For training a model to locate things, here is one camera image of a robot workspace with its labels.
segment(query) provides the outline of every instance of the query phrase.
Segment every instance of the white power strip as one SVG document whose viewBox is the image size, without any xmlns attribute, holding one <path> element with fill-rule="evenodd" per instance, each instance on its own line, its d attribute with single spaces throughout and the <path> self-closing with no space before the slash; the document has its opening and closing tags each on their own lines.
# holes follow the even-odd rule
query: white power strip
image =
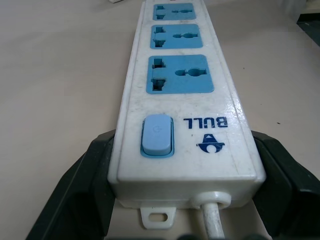
<svg viewBox="0 0 320 240">
<path fill-rule="evenodd" d="M 140 208 L 147 229 L 166 229 L 176 208 L 207 209 L 210 219 L 214 204 L 243 206 L 264 180 L 203 0 L 146 0 L 108 173 L 117 199 Z"/>
</svg>

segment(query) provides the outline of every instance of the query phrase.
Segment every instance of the white cable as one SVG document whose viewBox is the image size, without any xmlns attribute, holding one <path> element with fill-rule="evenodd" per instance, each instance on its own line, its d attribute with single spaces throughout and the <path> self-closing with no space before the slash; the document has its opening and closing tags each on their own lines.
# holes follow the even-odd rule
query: white cable
<svg viewBox="0 0 320 240">
<path fill-rule="evenodd" d="M 201 205 L 204 226 L 209 240 L 224 239 L 225 234 L 221 226 L 219 208 L 216 202 Z"/>
</svg>

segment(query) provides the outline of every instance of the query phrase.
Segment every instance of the beige desk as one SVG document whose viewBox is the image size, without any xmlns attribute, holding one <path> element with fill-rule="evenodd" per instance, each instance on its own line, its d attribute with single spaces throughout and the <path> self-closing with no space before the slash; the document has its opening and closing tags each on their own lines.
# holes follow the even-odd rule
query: beige desk
<svg viewBox="0 0 320 240">
<path fill-rule="evenodd" d="M 1 240 L 24 239 L 63 173 L 116 127 L 141 2 L 0 2 Z M 319 47 L 271 0 L 206 2 L 251 129 L 320 178 Z M 252 203 L 221 218 L 233 239 L 264 232 Z M 171 230 L 147 231 L 116 204 L 108 236 L 203 236 L 201 221 L 178 211 Z"/>
</svg>

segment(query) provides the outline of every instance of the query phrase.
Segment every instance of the light blue switch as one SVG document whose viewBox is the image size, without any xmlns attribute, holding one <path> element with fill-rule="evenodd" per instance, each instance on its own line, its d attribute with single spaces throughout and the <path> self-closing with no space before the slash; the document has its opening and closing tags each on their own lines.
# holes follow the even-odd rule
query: light blue switch
<svg viewBox="0 0 320 240">
<path fill-rule="evenodd" d="M 142 148 L 150 156 L 164 156 L 172 151 L 171 117 L 165 114 L 149 115 L 144 120 Z"/>
</svg>

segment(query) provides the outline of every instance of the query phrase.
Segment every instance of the electrical outlet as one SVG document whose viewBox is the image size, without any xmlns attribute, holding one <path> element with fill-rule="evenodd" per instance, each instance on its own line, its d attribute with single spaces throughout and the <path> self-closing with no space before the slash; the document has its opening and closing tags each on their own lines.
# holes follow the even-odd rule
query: electrical outlet
<svg viewBox="0 0 320 240">
<path fill-rule="evenodd" d="M 192 3 L 156 4 L 153 6 L 153 20 L 192 20 L 196 18 Z"/>
<path fill-rule="evenodd" d="M 149 94 L 210 93 L 214 85 L 204 55 L 151 56 L 146 92 Z"/>
<path fill-rule="evenodd" d="M 154 25 L 151 28 L 152 49 L 193 49 L 202 46 L 197 24 Z"/>
</svg>

